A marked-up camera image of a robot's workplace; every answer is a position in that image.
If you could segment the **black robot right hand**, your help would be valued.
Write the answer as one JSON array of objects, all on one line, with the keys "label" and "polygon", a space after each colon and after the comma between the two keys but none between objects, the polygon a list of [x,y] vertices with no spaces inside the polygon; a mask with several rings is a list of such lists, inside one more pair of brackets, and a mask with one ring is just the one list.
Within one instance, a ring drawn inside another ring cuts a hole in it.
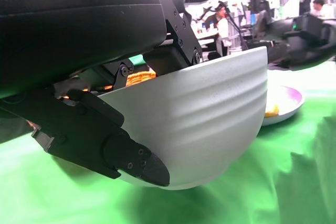
[{"label": "black robot right hand", "polygon": [[274,41],[267,49],[271,70],[298,71],[315,67],[335,56],[335,19],[311,14],[256,24],[256,35]]}]

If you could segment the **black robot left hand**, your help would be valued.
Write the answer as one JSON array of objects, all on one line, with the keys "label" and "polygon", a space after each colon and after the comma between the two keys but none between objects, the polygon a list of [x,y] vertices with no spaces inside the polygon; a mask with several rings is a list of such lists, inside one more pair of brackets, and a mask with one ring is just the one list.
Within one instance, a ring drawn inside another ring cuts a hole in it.
[{"label": "black robot left hand", "polygon": [[1,116],[35,126],[45,152],[116,179],[166,187],[170,174],[102,96],[142,54],[160,75],[199,63],[190,18],[172,0],[1,0]]}]

